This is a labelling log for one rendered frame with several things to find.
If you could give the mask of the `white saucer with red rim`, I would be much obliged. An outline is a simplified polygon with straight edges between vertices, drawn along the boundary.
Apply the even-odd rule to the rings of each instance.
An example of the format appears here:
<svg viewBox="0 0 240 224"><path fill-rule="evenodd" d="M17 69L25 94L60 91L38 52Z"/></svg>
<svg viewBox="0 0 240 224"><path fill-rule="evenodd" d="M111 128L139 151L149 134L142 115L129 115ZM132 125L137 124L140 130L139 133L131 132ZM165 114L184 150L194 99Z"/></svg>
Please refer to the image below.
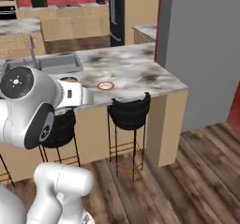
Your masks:
<svg viewBox="0 0 240 224"><path fill-rule="evenodd" d="M112 82L100 82L97 85L99 90L112 90L114 88L114 84Z"/></svg>

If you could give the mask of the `beige island cupboards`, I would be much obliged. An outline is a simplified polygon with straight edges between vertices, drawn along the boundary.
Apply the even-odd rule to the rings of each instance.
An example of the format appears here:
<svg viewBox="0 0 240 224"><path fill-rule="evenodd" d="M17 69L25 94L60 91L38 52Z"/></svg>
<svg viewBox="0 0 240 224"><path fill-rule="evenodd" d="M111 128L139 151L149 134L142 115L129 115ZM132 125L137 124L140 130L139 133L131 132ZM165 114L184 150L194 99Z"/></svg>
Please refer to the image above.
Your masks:
<svg viewBox="0 0 240 224"><path fill-rule="evenodd" d="M35 44L35 55L45 53L44 39L41 32L18 33L0 36L0 59L21 58L30 55L29 38Z"/></svg>

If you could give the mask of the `grey sink basin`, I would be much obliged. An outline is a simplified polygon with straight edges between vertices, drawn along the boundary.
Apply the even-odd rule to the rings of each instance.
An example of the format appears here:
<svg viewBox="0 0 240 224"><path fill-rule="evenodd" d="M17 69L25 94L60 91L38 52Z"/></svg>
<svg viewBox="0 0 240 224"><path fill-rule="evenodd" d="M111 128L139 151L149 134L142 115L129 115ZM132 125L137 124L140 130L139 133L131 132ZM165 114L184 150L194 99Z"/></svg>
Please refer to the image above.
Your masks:
<svg viewBox="0 0 240 224"><path fill-rule="evenodd" d="M54 54L39 57L33 60L31 57L7 60L2 68L5 73L13 67L28 66L36 67L48 74L64 74L83 71L83 65L74 52Z"/></svg>

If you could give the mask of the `black bar stool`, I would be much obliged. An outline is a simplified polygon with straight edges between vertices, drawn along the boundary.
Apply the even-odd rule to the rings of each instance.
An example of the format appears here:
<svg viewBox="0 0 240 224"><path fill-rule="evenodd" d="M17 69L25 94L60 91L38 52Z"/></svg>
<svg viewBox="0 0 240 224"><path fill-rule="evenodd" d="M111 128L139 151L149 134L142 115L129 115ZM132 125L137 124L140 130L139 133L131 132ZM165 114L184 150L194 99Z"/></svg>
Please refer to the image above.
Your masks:
<svg viewBox="0 0 240 224"><path fill-rule="evenodd" d="M8 185L12 185L15 187L15 184L13 182L13 179L10 175L10 172L8 171L8 167L6 165L6 162L4 161L2 155L0 154L0 162L4 167L4 171L0 173L0 183L6 182Z"/></svg>
<svg viewBox="0 0 240 224"><path fill-rule="evenodd" d="M115 98L112 99L112 104L106 109L107 111L107 127L108 127L108 143L109 143L109 158L115 157L115 172L119 173L118 154L121 152L117 144L117 129L133 132L133 146L130 150L133 151L132 158L132 179L135 179L135 173L140 168L143 169L145 137L142 137L142 162L136 165L135 159L137 154L137 130L141 127L146 130L146 117L150 111L151 96L148 92L144 93L143 99L137 99L129 102L120 102ZM111 142L110 121L114 124L114 145Z"/></svg>
<svg viewBox="0 0 240 224"><path fill-rule="evenodd" d="M56 149L58 155L57 162L62 162L63 159L60 156L59 148L67 145L71 141L74 141L76 155L73 156L73 158L76 158L78 166L81 166L78 145L75 136L75 125L76 116L73 110L68 110L64 114L56 115L54 117L50 135L38 147L43 162L48 161L46 148Z"/></svg>

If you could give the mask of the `black fridge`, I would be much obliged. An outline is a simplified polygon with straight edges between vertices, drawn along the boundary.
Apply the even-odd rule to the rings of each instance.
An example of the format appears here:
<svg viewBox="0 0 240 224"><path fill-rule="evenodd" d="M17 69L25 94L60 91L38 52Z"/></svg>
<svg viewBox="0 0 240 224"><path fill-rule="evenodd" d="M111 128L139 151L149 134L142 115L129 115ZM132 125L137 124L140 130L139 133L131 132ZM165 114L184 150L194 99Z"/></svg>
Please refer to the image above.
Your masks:
<svg viewBox="0 0 240 224"><path fill-rule="evenodd" d="M111 46L125 44L125 0L109 0Z"/></svg>

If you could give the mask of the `built-in oven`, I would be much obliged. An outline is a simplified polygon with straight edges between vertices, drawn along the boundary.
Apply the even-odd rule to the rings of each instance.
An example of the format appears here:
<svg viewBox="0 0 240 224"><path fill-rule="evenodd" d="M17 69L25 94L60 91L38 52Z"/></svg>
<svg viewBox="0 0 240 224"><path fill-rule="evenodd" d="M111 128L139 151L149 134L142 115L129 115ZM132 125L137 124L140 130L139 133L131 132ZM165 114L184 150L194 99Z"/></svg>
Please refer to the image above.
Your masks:
<svg viewBox="0 0 240 224"><path fill-rule="evenodd" d="M16 20L17 12L14 6L0 7L0 20Z"/></svg>

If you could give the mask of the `grey sink tap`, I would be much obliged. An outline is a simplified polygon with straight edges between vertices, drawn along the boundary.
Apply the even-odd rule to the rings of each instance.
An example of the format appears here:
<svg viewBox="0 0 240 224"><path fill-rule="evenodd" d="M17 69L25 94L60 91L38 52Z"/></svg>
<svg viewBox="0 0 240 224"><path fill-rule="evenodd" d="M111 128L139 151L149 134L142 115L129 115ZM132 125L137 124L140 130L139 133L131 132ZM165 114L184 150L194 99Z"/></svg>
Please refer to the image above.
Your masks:
<svg viewBox="0 0 240 224"><path fill-rule="evenodd" d="M35 52L34 52L34 49L35 49L35 44L34 44L34 40L32 38L32 36L30 35L29 36L29 50L30 50L30 54L31 54L31 57L32 57L32 62L33 62L33 67L40 70L40 66L39 66L39 63L38 63L38 60L35 56Z"/></svg>

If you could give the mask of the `cup of tea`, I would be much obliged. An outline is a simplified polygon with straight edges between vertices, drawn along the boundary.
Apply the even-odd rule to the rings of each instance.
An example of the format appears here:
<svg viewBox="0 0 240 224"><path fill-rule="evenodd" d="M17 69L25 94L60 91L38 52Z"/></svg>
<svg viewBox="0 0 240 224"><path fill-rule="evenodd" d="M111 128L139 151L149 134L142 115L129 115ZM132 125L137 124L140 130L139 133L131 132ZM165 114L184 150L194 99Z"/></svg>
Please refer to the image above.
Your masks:
<svg viewBox="0 0 240 224"><path fill-rule="evenodd" d="M78 82L78 79L72 76L62 77L59 82Z"/></svg>

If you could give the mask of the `beige base cupboard run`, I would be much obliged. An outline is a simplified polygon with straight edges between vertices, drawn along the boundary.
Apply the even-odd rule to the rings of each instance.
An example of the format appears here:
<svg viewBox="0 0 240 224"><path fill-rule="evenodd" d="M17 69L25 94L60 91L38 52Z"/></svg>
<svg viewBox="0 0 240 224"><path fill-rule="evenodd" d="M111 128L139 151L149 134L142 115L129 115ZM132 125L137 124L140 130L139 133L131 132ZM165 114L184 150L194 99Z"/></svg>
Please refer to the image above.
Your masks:
<svg viewBox="0 0 240 224"><path fill-rule="evenodd" d="M45 41L101 37L110 33L109 6L20 7L21 18L39 18Z"/></svg>

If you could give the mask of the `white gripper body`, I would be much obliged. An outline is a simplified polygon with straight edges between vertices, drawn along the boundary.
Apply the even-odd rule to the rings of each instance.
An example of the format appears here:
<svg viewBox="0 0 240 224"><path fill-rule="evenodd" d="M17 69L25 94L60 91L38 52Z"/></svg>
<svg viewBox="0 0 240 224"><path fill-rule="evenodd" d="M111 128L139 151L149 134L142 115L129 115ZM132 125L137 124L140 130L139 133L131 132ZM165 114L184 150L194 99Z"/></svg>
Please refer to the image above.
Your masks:
<svg viewBox="0 0 240 224"><path fill-rule="evenodd" d="M94 94L88 89L82 89L82 105L92 105L94 103Z"/></svg>

